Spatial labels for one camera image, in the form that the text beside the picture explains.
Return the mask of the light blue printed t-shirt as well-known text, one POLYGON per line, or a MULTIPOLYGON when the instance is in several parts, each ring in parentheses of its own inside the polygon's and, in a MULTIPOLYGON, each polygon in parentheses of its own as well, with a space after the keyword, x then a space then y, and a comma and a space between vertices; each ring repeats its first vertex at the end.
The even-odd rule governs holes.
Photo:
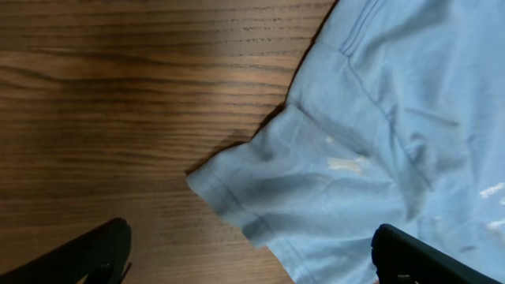
POLYGON ((297 283, 374 282, 383 223, 503 281, 503 2, 339 2, 284 110, 187 182, 297 283))

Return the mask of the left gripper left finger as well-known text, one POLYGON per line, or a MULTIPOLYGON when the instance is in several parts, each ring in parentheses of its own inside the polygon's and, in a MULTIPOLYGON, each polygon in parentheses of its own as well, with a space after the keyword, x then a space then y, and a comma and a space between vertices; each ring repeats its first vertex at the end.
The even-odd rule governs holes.
POLYGON ((1 275, 14 284, 122 284, 131 268, 132 230, 114 218, 1 275))

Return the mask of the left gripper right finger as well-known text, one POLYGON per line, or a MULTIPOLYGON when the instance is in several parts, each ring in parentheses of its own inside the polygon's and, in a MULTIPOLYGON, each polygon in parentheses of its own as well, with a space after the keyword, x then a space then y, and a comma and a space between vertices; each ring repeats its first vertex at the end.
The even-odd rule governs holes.
POLYGON ((500 284, 390 224, 371 247, 379 284, 500 284))

